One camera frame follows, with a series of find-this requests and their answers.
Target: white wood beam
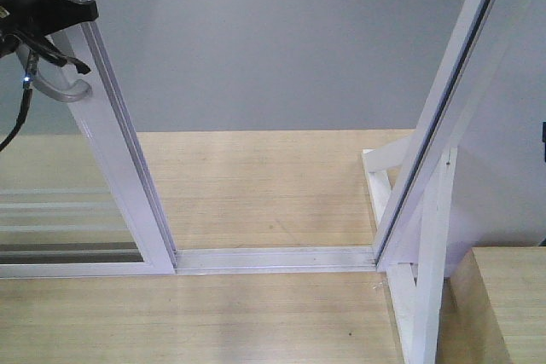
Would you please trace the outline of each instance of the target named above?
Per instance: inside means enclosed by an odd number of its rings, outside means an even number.
[[[367,172],[388,170],[400,166],[411,142],[411,135],[390,142],[376,149],[366,149],[365,166]]]
[[[434,364],[456,148],[445,150],[423,196],[411,364]]]
[[[386,269],[392,308],[398,327],[405,364],[410,364],[415,314],[415,281],[411,264],[393,264]]]
[[[405,136],[383,147],[362,151],[364,175],[368,183],[375,226],[379,226],[392,192],[386,170],[402,164],[410,141],[411,136]]]

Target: wooden surface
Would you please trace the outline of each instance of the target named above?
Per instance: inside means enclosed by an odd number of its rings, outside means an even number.
[[[546,356],[546,248],[474,248],[451,277],[476,362]]]
[[[179,248],[372,242],[363,148],[409,130],[140,133]]]
[[[381,274],[0,281],[0,362],[398,364]]]

